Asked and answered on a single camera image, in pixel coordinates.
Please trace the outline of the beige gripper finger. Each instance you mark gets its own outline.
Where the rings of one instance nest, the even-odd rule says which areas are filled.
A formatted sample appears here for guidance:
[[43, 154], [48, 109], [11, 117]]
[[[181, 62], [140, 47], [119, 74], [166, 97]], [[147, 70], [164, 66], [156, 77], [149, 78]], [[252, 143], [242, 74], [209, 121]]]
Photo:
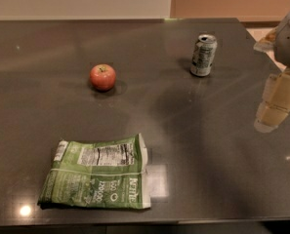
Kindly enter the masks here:
[[271, 74], [265, 84], [255, 129], [260, 133], [270, 133], [288, 117], [290, 113], [290, 67], [280, 74]]
[[253, 49], [255, 51], [263, 53], [272, 51], [274, 49], [275, 38], [276, 38], [276, 28], [272, 29], [263, 38], [257, 41]]

